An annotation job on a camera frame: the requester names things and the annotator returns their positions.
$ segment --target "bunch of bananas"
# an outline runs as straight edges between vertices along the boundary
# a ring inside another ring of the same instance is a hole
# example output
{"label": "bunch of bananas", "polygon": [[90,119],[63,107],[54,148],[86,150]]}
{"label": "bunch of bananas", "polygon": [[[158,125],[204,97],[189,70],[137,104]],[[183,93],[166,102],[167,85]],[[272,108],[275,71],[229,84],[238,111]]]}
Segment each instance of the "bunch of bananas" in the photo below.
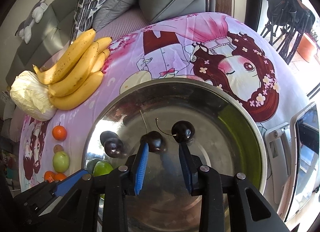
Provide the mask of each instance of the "bunch of bananas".
{"label": "bunch of bananas", "polygon": [[45,72],[33,66],[39,81],[49,85],[49,101],[56,108],[71,110],[86,101],[100,86],[100,71],[110,51],[112,39],[93,41],[96,32],[82,33],[66,50],[58,62]]}

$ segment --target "pink tablecloth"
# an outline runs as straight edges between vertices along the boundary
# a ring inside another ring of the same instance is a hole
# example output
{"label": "pink tablecloth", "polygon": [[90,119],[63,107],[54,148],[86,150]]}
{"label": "pink tablecloth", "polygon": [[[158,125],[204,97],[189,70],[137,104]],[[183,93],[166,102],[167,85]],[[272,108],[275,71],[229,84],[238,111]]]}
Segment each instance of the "pink tablecloth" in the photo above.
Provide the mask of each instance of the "pink tablecloth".
{"label": "pink tablecloth", "polygon": [[[82,105],[58,110],[47,122],[26,117],[20,139],[22,190],[43,181],[53,170],[53,147],[70,155],[66,175],[81,168],[87,135],[100,112],[120,93],[139,83],[164,77],[205,81],[233,96],[260,130],[275,127],[303,109],[308,98],[289,67],[256,32],[220,13],[187,15],[145,27],[111,44],[103,82]],[[58,142],[52,128],[68,131]]]}

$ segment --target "gray and white plush toy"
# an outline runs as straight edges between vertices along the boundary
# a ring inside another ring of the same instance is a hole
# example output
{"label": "gray and white plush toy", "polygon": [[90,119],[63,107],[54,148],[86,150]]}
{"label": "gray and white plush toy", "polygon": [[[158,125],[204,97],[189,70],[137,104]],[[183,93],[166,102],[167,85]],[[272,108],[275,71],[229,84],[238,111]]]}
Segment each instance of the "gray and white plush toy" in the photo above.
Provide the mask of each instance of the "gray and white plush toy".
{"label": "gray and white plush toy", "polygon": [[48,5],[44,3],[45,0],[40,0],[36,5],[33,6],[29,16],[26,20],[22,21],[15,33],[24,39],[25,43],[28,44],[31,39],[31,28],[35,23],[39,23],[42,19],[43,13],[47,9]]}

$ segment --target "black folding stroller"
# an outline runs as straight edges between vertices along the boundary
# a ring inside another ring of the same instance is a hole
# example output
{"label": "black folding stroller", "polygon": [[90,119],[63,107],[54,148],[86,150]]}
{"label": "black folding stroller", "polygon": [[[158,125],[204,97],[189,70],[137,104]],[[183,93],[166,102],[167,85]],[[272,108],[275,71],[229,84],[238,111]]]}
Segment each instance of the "black folding stroller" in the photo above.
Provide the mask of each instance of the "black folding stroller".
{"label": "black folding stroller", "polygon": [[[315,22],[314,14],[302,4],[301,0],[267,0],[268,1],[268,23],[263,29],[261,36],[266,37],[270,32],[270,45],[273,46],[279,39],[284,39],[277,47],[277,51],[284,61],[289,64],[300,44],[304,33],[310,33]],[[276,40],[276,32],[282,27],[281,34]],[[292,49],[289,51],[289,44],[295,36],[297,37]]]}

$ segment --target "cabbage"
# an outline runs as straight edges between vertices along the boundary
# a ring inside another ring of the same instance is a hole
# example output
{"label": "cabbage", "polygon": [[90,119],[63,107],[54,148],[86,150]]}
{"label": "cabbage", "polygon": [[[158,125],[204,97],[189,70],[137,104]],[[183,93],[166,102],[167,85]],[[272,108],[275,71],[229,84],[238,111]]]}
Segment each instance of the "cabbage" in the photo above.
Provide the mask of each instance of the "cabbage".
{"label": "cabbage", "polygon": [[40,83],[37,75],[30,71],[16,77],[10,96],[22,111],[39,121],[50,120],[57,111],[49,101],[48,86]]}

